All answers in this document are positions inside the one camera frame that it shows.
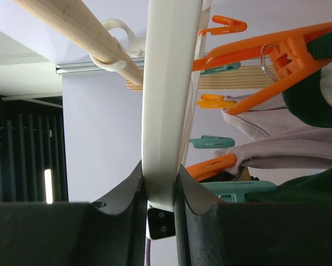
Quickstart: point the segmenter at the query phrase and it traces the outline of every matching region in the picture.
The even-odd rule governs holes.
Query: large orange clip
[[[195,60],[193,71],[260,57],[262,69],[275,82],[226,109],[228,114],[238,115],[282,93],[332,62],[332,58],[315,60],[307,49],[308,42],[330,31],[332,22],[327,22],[229,43]],[[269,56],[279,80],[266,68],[266,55]]]
[[[200,162],[187,167],[188,173],[198,182],[213,177],[226,168],[236,164],[237,158],[234,154],[226,154],[205,162]]]
[[[219,15],[212,17],[212,21],[218,24],[222,24],[223,27],[201,29],[199,35],[205,35],[208,32],[211,35],[223,35],[229,33],[244,32],[247,29],[246,22],[238,21],[237,19],[227,18]]]
[[[224,101],[225,96],[214,94],[203,94],[200,96],[201,101],[197,101],[196,104],[201,108],[222,108],[226,109],[236,104],[235,101]]]

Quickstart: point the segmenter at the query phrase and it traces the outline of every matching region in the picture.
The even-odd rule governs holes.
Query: yellow-orange clip
[[[234,166],[236,162],[237,158],[234,154],[225,154],[221,157],[188,166],[187,171],[196,181],[201,182],[223,172],[226,168]]]
[[[238,21],[237,19],[227,18],[219,15],[212,17],[212,21],[224,25],[224,27],[210,28],[199,30],[199,35],[205,35],[208,32],[211,35],[222,35],[229,33],[244,32],[247,29],[246,22]]]
[[[203,94],[200,96],[201,101],[197,101],[196,104],[201,108],[215,109],[215,108],[229,108],[236,104],[235,101],[224,101],[225,96],[214,94]]]
[[[315,60],[307,49],[308,42],[331,30],[332,22],[327,22],[229,43],[195,60],[193,71],[268,55],[279,80],[226,109],[228,114],[238,115],[282,93],[332,62],[332,58]]]

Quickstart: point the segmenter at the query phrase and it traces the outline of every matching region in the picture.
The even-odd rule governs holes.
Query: purple cable
[[[151,266],[151,240],[146,241],[146,266]]]

